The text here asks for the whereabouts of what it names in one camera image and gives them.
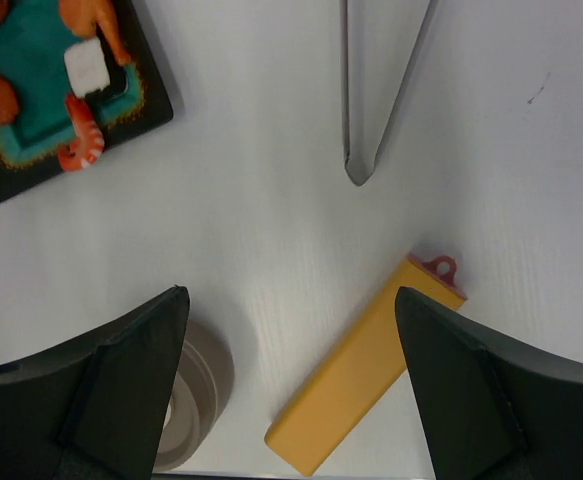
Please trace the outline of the round grey tin lid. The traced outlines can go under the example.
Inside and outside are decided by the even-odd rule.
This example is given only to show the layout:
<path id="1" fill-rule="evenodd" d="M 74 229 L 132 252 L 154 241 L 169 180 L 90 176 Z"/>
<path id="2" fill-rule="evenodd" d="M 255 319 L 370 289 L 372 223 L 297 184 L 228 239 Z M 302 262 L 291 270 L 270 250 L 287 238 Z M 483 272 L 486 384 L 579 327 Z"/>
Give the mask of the round grey tin lid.
<path id="1" fill-rule="evenodd" d="M 165 414 L 153 471 L 183 465 L 207 438 L 223 413 L 234 384 L 234 363 L 224 340 L 189 321 Z"/>

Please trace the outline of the metal serving tongs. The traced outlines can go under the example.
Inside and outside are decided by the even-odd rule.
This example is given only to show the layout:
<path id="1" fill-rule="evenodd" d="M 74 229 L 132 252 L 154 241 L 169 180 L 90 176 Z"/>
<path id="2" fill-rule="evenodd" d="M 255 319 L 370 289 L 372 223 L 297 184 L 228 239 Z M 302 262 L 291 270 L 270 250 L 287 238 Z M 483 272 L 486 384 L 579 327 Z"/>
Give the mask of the metal serving tongs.
<path id="1" fill-rule="evenodd" d="M 387 156 L 438 3 L 341 1 L 344 170 L 364 185 Z"/>

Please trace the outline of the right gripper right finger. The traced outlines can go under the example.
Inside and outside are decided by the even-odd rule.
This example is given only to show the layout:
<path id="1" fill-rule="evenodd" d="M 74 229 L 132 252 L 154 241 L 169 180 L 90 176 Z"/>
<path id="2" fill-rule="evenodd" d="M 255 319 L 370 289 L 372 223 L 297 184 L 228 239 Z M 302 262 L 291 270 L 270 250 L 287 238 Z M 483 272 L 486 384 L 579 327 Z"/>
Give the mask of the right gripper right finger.
<path id="1" fill-rule="evenodd" d="M 583 363 L 413 288 L 395 316 L 436 478 L 583 479 Z"/>

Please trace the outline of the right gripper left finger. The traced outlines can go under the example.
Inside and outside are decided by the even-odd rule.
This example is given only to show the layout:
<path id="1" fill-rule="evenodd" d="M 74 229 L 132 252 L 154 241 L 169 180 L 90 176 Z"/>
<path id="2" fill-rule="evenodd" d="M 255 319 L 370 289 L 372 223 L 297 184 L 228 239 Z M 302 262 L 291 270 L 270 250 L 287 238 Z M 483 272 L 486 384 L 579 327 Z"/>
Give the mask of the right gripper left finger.
<path id="1" fill-rule="evenodd" d="M 0 365 L 0 479 L 148 479 L 190 309 L 173 286 Z"/>

